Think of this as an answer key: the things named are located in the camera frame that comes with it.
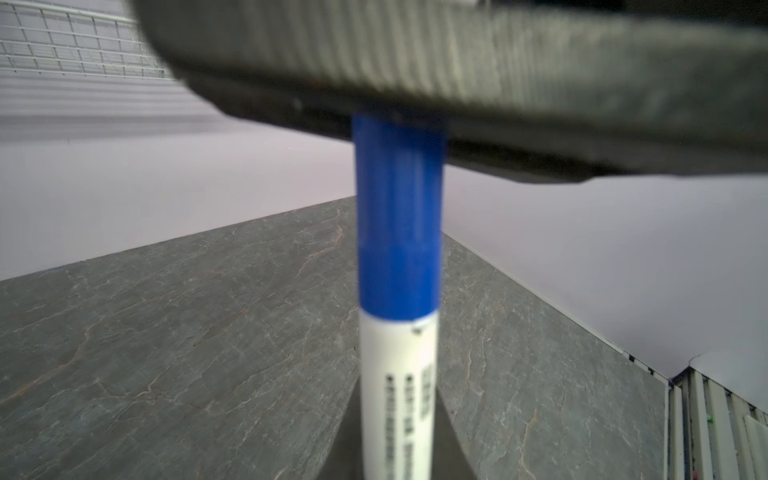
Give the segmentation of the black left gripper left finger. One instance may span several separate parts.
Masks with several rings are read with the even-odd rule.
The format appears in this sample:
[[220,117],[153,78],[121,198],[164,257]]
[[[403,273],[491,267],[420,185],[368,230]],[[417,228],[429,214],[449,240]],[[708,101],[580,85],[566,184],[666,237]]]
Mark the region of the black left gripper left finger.
[[317,480],[363,480],[360,380],[357,380]]

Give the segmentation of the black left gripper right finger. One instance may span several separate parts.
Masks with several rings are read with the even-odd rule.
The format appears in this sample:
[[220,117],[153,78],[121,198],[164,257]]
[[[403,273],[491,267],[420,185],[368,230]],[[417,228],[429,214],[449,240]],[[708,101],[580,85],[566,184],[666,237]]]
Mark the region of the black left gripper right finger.
[[436,390],[431,479],[477,479],[467,456],[462,450],[439,389]]

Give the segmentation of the aluminium frame rail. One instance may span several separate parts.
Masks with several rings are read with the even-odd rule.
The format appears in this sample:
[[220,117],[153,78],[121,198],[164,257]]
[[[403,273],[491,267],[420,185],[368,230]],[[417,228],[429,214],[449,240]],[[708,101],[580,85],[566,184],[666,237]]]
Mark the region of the aluminium frame rail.
[[688,367],[668,379],[624,352],[666,385],[665,479],[767,478],[767,413]]

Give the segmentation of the white marker blue end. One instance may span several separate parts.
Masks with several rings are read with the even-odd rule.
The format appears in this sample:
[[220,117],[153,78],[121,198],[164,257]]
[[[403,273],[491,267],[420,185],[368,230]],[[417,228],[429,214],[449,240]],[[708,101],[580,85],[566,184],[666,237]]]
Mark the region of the white marker blue end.
[[366,479],[429,479],[434,451],[445,138],[352,120],[362,461]]

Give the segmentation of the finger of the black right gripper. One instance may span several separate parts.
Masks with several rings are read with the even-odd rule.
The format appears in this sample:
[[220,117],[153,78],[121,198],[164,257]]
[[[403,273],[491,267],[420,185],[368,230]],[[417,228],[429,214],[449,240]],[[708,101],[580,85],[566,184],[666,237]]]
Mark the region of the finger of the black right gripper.
[[443,130],[524,183],[767,170],[763,1],[135,1],[145,40],[226,115],[348,140]]

